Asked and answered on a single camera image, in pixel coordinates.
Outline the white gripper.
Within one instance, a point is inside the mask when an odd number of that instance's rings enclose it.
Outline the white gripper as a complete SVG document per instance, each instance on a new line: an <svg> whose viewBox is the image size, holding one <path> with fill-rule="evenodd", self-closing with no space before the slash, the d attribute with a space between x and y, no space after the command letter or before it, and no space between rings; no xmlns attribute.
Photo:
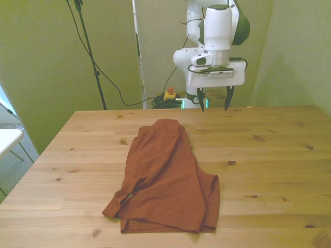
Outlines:
<svg viewBox="0 0 331 248"><path fill-rule="evenodd" d="M188 68L187 84L190 88L197 89L197 97L202 112L204 113L204 88L227 86L227 96L224 102L224 110L230 106L234 94L234 86L241 86L245 82L245 60L230 61L225 67L196 67L190 65Z"/></svg>

